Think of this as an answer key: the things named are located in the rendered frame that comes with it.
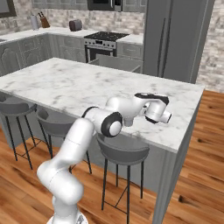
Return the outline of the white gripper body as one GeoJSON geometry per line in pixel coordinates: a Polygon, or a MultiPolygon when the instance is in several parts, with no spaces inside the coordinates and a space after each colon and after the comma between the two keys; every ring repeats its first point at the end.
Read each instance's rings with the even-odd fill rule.
{"type": "Polygon", "coordinates": [[[160,117],[160,122],[161,123],[168,123],[172,117],[172,114],[170,112],[165,111],[161,117],[160,117]]]}

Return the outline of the open grey drawer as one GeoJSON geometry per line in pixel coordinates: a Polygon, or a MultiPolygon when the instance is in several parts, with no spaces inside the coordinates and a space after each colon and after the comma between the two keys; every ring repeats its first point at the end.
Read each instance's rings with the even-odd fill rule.
{"type": "Polygon", "coordinates": [[[89,61],[89,64],[140,74],[142,72],[143,62],[134,59],[97,54],[96,59],[89,61]]]}

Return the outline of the grey bar stool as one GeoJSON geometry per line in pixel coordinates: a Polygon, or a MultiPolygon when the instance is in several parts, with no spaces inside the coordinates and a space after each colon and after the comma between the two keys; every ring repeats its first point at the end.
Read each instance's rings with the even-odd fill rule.
{"type": "Polygon", "coordinates": [[[49,114],[44,108],[39,109],[36,116],[50,155],[53,157],[52,137],[65,139],[75,118],[59,112],[52,112],[49,114]]]}
{"type": "Polygon", "coordinates": [[[2,123],[3,133],[8,145],[13,150],[15,159],[18,159],[16,147],[19,144],[24,145],[25,158],[28,160],[31,169],[32,161],[26,145],[26,140],[31,138],[34,146],[37,146],[37,144],[27,116],[32,113],[36,114],[37,111],[37,104],[0,92],[0,122],[2,123]]]}
{"type": "Polygon", "coordinates": [[[103,135],[97,135],[97,142],[101,149],[101,154],[104,156],[104,173],[103,173],[103,188],[101,196],[101,209],[104,209],[104,204],[106,203],[106,180],[107,180],[107,170],[108,162],[115,164],[115,185],[118,186],[118,174],[119,166],[127,166],[127,186],[122,192],[119,200],[114,205],[117,206],[124,195],[127,193],[127,224],[130,224],[130,168],[132,165],[141,165],[140,172],[140,198],[143,197],[144,188],[144,160],[148,157],[150,147],[147,143],[142,143],[133,138],[128,138],[126,136],[116,136],[113,138],[106,138],[103,135]]]}

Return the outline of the grey narrow base cupboard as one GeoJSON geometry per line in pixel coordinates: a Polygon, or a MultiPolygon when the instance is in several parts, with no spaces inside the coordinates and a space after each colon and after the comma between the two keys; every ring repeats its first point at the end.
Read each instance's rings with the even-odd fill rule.
{"type": "Polygon", "coordinates": [[[117,43],[117,54],[123,57],[132,58],[136,60],[143,59],[143,47],[131,43],[117,43]]]}

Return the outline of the grey fridge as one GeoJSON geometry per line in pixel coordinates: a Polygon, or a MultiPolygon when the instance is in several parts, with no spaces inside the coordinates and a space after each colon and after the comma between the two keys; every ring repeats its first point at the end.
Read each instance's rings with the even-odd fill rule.
{"type": "Polygon", "coordinates": [[[147,0],[143,73],[197,80],[215,0],[147,0]]]}

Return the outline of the steel oven with black hob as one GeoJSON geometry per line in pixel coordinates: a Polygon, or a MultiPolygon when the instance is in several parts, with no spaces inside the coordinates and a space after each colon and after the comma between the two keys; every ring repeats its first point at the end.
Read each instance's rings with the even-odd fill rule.
{"type": "Polygon", "coordinates": [[[128,36],[128,33],[98,31],[84,37],[86,62],[96,59],[97,54],[116,56],[118,39],[128,36]]]}

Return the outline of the grey marble-top kitchen island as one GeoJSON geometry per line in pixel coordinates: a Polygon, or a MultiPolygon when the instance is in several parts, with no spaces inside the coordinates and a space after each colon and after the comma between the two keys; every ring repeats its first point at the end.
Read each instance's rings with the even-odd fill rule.
{"type": "Polygon", "coordinates": [[[163,150],[152,224],[162,224],[191,139],[204,88],[140,73],[52,58],[0,78],[0,91],[79,119],[86,109],[103,109],[112,97],[137,93],[169,98],[168,123],[136,116],[119,134],[163,150]]]}

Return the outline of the dark microwave oven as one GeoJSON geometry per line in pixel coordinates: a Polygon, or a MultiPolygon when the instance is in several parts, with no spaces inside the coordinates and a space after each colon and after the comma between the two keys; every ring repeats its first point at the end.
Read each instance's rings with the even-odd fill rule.
{"type": "Polygon", "coordinates": [[[123,0],[87,0],[90,11],[121,11],[123,0]]]}

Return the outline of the dark red toaster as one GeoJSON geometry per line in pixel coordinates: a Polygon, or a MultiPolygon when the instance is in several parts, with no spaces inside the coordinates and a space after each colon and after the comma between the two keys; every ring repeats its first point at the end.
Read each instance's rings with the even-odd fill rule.
{"type": "Polygon", "coordinates": [[[82,29],[82,22],[80,19],[71,20],[69,22],[69,29],[71,32],[77,32],[82,29]]]}

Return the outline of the grey base cupboard run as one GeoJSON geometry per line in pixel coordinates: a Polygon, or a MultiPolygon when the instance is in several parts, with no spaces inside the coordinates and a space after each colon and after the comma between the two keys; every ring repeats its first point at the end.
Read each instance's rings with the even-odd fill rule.
{"type": "Polygon", "coordinates": [[[18,40],[0,39],[0,77],[50,58],[85,62],[84,38],[41,34],[18,40]]]}

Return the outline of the brown knife block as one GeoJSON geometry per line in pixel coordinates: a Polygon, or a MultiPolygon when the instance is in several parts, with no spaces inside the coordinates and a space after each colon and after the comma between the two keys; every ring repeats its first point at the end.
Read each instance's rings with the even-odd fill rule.
{"type": "Polygon", "coordinates": [[[49,25],[49,23],[47,21],[47,18],[44,16],[42,11],[39,13],[39,17],[40,17],[40,21],[41,21],[42,27],[43,28],[49,28],[50,25],[49,25]]]}

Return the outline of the white paper towel roll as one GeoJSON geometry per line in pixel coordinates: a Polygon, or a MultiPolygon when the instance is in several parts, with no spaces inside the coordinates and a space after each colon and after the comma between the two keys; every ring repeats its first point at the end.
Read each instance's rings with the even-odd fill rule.
{"type": "Polygon", "coordinates": [[[31,26],[34,31],[39,29],[39,23],[37,20],[37,16],[31,15],[31,26]]]}

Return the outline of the dark framed window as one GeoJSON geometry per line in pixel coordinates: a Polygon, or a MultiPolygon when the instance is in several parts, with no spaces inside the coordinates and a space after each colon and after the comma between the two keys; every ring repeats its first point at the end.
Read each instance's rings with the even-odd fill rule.
{"type": "Polygon", "coordinates": [[[16,15],[13,0],[0,0],[0,18],[15,17],[16,15]]]}

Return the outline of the grey small wall cupboard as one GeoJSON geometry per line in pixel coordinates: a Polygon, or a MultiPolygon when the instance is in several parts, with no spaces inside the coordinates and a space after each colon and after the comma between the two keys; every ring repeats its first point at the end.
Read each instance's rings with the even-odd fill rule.
{"type": "Polygon", "coordinates": [[[122,10],[124,12],[145,12],[147,0],[122,0],[122,10]]]}

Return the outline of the grey wall cupboard run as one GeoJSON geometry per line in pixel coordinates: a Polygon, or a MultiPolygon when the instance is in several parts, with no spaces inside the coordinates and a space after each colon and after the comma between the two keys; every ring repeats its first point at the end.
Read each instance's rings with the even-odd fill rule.
{"type": "Polygon", "coordinates": [[[32,6],[39,9],[80,10],[88,9],[87,0],[31,0],[32,6]]]}

